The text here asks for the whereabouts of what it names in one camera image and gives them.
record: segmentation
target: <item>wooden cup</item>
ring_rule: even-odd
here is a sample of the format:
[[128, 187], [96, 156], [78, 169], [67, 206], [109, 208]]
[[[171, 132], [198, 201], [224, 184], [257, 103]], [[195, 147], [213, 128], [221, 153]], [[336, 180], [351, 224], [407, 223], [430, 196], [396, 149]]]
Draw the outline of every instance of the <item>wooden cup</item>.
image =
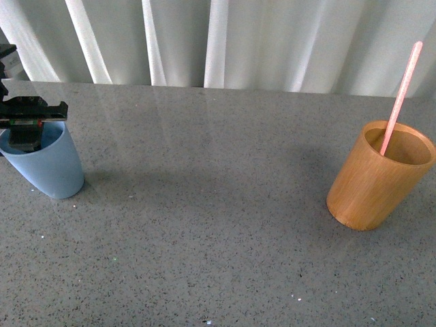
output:
[[378, 227], [436, 162], [431, 140], [400, 123], [380, 155], [387, 124], [373, 121], [362, 128], [327, 195], [333, 217], [355, 230]]

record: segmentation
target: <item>light blue cup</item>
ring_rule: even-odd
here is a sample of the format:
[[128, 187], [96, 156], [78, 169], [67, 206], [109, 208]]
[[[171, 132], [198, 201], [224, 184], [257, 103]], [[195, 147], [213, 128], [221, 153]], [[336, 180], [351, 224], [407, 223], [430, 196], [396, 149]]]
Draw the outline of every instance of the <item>light blue cup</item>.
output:
[[11, 148], [9, 134], [8, 129], [0, 134], [0, 152], [36, 188], [55, 199], [68, 198], [80, 191], [83, 169], [64, 122], [45, 123], [42, 149], [32, 153]]

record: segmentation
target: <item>cup rim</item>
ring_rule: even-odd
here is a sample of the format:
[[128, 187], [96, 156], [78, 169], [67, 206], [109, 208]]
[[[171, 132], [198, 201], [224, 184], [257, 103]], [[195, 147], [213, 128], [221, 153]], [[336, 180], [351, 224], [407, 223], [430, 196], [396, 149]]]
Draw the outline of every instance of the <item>cup rim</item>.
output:
[[[50, 148], [55, 146], [56, 143], [58, 143], [64, 137], [65, 130], [67, 129], [67, 125], [65, 124], [64, 121], [51, 121], [51, 122], [47, 122], [45, 124], [60, 125], [62, 127], [61, 135], [52, 144], [50, 144], [49, 146], [47, 146], [47, 147], [45, 147], [45, 148], [43, 148], [41, 150], [38, 150], [38, 151], [35, 151], [35, 152], [30, 152], [30, 153], [9, 153], [9, 152], [5, 151], [4, 149], [1, 149], [1, 152], [3, 153], [3, 155], [4, 155], [4, 153], [6, 153], [8, 157], [31, 157], [31, 156], [34, 156], [34, 155], [44, 154], [46, 151], [49, 151]], [[5, 129], [4, 131], [2, 131], [0, 133], [0, 138], [1, 138], [1, 136], [6, 131], [7, 130]]]
[[424, 144], [424, 146], [429, 150], [430, 153], [430, 159], [425, 162], [425, 163], [418, 163], [418, 164], [412, 164], [412, 163], [404, 163], [404, 162], [399, 162], [396, 160], [393, 160], [391, 158], [385, 157], [384, 155], [381, 155], [380, 152], [376, 151], [367, 141], [367, 139], [365, 138], [365, 134], [371, 130], [371, 129], [375, 129], [375, 128], [381, 128], [381, 129], [386, 129], [386, 127], [388, 126], [388, 121], [384, 121], [384, 120], [377, 120], [377, 121], [370, 121], [369, 123], [365, 124], [365, 126], [362, 128], [360, 135], [363, 137], [363, 140], [365, 142], [365, 144], [374, 152], [377, 153], [377, 155], [385, 160], [389, 160], [393, 163], [396, 163], [398, 165], [404, 165], [407, 167], [422, 167], [422, 166], [432, 166], [435, 162], [436, 162], [436, 146], [433, 143], [433, 141], [428, 138], [427, 136], [425, 136], [421, 131], [418, 131], [416, 128], [413, 128], [412, 126], [409, 126], [407, 124], [404, 123], [395, 123], [394, 126], [394, 130], [398, 130], [397, 127], [401, 127], [401, 131], [406, 131], [411, 133], [412, 135], [416, 136], [417, 138], [419, 138], [421, 140], [421, 142]]

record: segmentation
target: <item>white curtain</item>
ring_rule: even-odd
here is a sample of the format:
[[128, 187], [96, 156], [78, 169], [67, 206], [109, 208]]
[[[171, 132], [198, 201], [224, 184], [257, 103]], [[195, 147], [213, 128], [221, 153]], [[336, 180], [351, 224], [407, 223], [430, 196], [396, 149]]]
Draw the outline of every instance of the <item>white curtain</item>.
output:
[[31, 80], [436, 97], [436, 0], [0, 0]]

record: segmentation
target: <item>pink straw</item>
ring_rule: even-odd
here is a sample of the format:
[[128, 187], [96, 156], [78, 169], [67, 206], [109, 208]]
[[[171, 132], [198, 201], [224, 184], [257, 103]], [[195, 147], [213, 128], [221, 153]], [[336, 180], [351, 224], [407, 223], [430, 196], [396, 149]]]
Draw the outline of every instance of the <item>pink straw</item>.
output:
[[400, 113], [401, 105], [403, 104], [403, 100], [406, 96], [407, 89], [409, 88], [411, 76], [414, 73], [416, 63], [418, 61], [418, 57], [420, 56], [422, 49], [422, 42], [416, 42], [414, 47], [411, 50], [409, 61], [407, 62], [406, 71], [404, 72], [403, 80], [400, 84], [400, 89], [398, 90], [398, 94], [396, 95], [394, 108], [392, 109], [392, 113], [390, 114], [390, 118], [388, 121], [388, 126], [386, 127], [386, 132], [384, 134], [383, 143], [381, 144], [380, 154], [384, 155], [386, 149], [388, 148], [389, 140], [394, 131], [394, 126], [396, 123], [396, 119]]

